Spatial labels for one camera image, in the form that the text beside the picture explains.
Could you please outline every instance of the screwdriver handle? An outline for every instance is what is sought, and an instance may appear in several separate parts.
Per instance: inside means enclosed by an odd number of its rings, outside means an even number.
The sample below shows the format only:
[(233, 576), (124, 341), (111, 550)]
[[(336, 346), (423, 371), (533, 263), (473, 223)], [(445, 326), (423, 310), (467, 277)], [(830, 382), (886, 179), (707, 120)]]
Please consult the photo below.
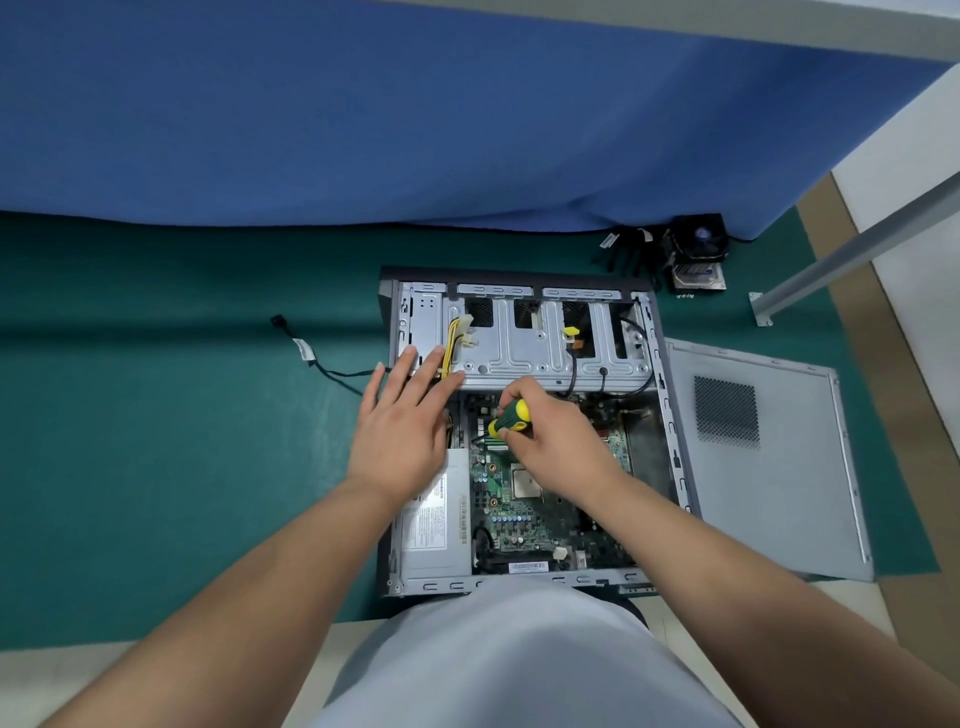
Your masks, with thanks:
[(511, 429), (520, 432), (530, 426), (530, 408), (524, 400), (513, 400), (503, 408), (503, 414), (491, 420), (487, 432), (491, 437), (500, 439), (499, 430)]

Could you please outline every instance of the brown floor border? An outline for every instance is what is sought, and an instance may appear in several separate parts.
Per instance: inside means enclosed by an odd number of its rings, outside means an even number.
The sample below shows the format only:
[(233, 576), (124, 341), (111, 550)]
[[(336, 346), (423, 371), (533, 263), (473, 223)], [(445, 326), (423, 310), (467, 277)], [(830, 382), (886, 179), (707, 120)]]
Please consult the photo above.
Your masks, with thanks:
[[(832, 175), (797, 204), (819, 257), (856, 235)], [(900, 643), (960, 684), (960, 461), (872, 265), (830, 286), (941, 573), (879, 580)]]

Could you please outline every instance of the green mat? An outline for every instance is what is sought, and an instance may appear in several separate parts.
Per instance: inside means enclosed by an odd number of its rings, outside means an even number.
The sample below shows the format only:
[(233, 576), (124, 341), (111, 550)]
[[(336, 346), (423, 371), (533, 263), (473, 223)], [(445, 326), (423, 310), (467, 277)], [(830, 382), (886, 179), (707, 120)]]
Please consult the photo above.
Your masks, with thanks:
[[(142, 637), (337, 483), (357, 398), (271, 315), (365, 369), (386, 357), (381, 264), (596, 273), (603, 237), (0, 215), (0, 649)], [(664, 330), (839, 370), (877, 571), (936, 570), (827, 292), (754, 325), (747, 291), (812, 259), (791, 210), (733, 251), (726, 294), (661, 295)], [(339, 620), (390, 608), (372, 579)]]

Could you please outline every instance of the motherboard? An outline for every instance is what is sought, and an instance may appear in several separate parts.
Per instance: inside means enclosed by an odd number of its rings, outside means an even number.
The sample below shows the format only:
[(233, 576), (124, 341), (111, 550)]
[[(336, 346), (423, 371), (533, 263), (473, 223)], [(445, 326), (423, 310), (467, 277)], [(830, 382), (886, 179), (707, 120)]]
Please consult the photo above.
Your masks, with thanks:
[[(468, 399), (471, 523), (476, 573), (615, 569), (634, 561), (585, 511), (543, 489), (502, 441), (486, 433), (497, 402)], [(588, 401), (581, 405), (587, 414)], [(591, 418), (594, 428), (627, 472), (627, 433), (619, 415)]]

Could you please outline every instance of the hand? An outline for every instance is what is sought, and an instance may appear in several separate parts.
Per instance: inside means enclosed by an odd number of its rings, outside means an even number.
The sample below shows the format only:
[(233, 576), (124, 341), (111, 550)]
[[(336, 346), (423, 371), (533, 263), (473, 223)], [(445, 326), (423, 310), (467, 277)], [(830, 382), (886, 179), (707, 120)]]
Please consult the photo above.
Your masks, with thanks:
[(444, 347), (437, 347), (407, 381), (416, 358), (414, 347), (403, 351), (379, 401), (385, 369), (376, 365), (360, 402), (347, 465), (347, 483), (375, 488), (396, 510), (422, 493), (443, 466), (444, 407), (464, 380), (464, 373), (456, 372), (429, 389), (444, 358)]
[(620, 464), (576, 404), (551, 397), (525, 376), (503, 390), (500, 410), (520, 398), (530, 408), (533, 437), (507, 429), (499, 434), (542, 487), (585, 508), (590, 489), (623, 479)]

